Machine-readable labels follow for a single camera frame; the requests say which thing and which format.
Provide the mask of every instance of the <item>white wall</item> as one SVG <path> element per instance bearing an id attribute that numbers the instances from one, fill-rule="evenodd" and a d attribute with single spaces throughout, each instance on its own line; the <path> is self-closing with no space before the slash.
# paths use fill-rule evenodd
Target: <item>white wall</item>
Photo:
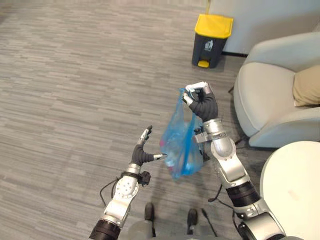
<path id="1" fill-rule="evenodd" d="M 210 13 L 234 18 L 224 51 L 248 54 L 263 40 L 311 32 L 320 0 L 211 0 Z"/>

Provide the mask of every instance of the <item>black glove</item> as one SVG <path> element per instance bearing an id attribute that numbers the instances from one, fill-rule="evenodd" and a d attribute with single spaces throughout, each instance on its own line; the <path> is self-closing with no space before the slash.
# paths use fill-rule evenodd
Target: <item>black glove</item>
<path id="1" fill-rule="evenodd" d="M 218 118 L 217 101 L 208 83 L 205 82 L 205 87 L 197 88 L 192 94 L 197 96 L 192 99 L 185 92 L 182 99 L 195 115 L 201 118 L 203 122 Z"/>
<path id="2" fill-rule="evenodd" d="M 164 159 L 167 157 L 167 154 L 150 154 L 144 151 L 145 142 L 149 138 L 149 134 L 152 132 L 152 125 L 146 128 L 142 135 L 140 136 L 131 157 L 131 163 L 142 166 L 144 163 L 152 162 L 154 160 Z"/>

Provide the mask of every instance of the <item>armchair armrest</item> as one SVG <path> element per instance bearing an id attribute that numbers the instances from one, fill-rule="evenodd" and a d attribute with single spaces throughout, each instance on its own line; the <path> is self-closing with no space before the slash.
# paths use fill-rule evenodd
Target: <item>armchair armrest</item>
<path id="1" fill-rule="evenodd" d="M 294 72 L 320 64 L 320 32 L 308 32 L 256 44 L 244 64 L 258 62 Z"/>
<path id="2" fill-rule="evenodd" d="M 294 111 L 267 123 L 253 135 L 250 146 L 280 148 L 297 141 L 320 141 L 320 107 Z"/>

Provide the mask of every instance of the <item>beige cushion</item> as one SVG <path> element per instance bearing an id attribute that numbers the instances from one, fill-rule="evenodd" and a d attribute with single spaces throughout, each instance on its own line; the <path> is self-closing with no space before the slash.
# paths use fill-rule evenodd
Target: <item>beige cushion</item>
<path id="1" fill-rule="evenodd" d="M 292 94 L 295 72 L 250 62 L 241 67 L 234 86 L 234 105 L 241 128 L 251 137 L 273 119 L 299 111 Z"/>
<path id="2" fill-rule="evenodd" d="M 320 104 L 320 65 L 294 75 L 293 96 L 297 107 Z"/>

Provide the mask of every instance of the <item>white round table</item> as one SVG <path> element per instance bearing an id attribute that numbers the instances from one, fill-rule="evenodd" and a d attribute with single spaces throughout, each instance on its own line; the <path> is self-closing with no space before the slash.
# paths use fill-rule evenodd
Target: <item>white round table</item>
<path id="1" fill-rule="evenodd" d="M 298 141 L 264 164 L 260 194 L 287 236 L 320 240 L 320 143 Z"/>

